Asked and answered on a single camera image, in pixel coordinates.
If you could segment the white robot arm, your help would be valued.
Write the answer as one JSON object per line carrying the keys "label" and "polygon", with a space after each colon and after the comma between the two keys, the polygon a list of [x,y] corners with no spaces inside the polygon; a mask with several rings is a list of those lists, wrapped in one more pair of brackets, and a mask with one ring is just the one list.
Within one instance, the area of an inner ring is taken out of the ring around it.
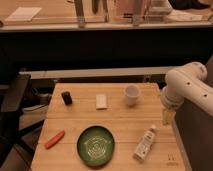
{"label": "white robot arm", "polygon": [[206,66],[200,62],[190,62],[166,73],[166,86],[160,94],[164,106],[164,125],[172,122],[175,111],[182,106],[185,99],[213,117],[213,87],[205,83],[207,74]]}

